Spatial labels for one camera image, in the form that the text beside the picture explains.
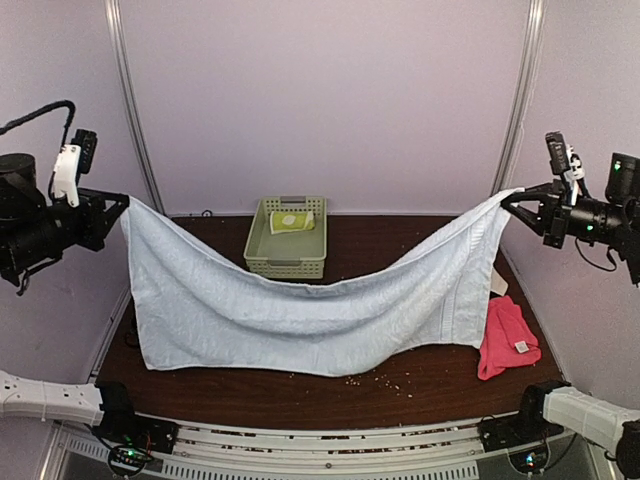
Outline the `light blue towel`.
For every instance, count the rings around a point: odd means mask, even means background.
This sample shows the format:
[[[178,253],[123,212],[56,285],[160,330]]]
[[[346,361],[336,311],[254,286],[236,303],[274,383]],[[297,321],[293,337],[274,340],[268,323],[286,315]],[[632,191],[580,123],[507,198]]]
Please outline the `light blue towel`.
[[[146,367],[341,377],[424,345],[479,347],[509,213],[494,195],[389,267],[330,285],[272,281],[132,200],[121,218]]]

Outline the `green patterned towel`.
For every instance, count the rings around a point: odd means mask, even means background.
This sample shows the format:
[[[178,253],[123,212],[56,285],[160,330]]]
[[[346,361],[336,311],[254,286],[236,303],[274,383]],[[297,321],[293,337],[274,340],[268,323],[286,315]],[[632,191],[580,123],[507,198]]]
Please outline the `green patterned towel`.
[[[313,211],[272,211],[269,217],[272,235],[310,231],[315,228]]]

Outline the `pale green plastic basket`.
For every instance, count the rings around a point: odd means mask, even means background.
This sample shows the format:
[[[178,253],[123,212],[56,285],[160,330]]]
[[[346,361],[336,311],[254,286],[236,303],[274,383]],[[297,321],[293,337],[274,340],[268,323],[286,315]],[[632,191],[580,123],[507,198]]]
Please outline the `pale green plastic basket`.
[[[272,235],[272,211],[313,211],[310,231]],[[262,198],[252,220],[243,252],[248,269],[271,279],[319,280],[327,257],[327,199],[322,196]]]

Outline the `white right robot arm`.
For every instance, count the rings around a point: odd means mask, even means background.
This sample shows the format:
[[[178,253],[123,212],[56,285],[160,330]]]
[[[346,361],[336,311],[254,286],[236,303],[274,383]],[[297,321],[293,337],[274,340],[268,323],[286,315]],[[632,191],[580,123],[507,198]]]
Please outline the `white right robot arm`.
[[[508,195],[504,210],[560,249],[566,237],[576,244],[601,244],[611,264],[623,262],[639,283],[639,160],[613,153],[604,200],[591,196],[582,161],[559,131],[546,134],[554,180]],[[549,381],[525,390],[512,432],[530,442],[549,426],[568,428],[603,448],[626,479],[639,476],[639,413],[598,400],[566,382]]]

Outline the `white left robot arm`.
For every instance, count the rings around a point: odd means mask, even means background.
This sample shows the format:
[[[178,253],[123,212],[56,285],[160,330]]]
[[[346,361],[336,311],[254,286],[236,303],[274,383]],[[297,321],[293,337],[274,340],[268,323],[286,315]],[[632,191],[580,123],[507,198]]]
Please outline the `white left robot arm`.
[[[129,207],[125,194],[79,187],[95,155],[95,132],[79,129],[57,155],[51,191],[36,184],[34,156],[1,157],[1,277],[23,295],[30,279],[61,261],[73,246],[98,252]],[[123,444],[137,442],[144,424],[131,412],[125,388],[60,384],[1,374],[1,414],[70,421],[106,429]]]

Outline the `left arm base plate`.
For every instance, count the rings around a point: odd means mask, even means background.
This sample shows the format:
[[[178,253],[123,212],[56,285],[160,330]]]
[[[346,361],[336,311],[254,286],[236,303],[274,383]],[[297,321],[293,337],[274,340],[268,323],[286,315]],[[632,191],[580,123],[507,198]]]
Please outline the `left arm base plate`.
[[[140,415],[105,415],[100,424],[91,427],[91,431],[114,443],[131,445],[147,452],[171,454],[179,426],[175,422]]]

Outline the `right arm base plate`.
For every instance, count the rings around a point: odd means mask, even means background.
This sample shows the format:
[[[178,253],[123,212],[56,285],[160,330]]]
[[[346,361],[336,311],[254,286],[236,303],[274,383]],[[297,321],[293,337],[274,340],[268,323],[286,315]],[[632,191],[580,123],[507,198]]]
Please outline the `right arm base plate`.
[[[485,453],[543,443],[564,432],[564,428],[546,420],[522,420],[518,413],[483,418],[477,424]]]

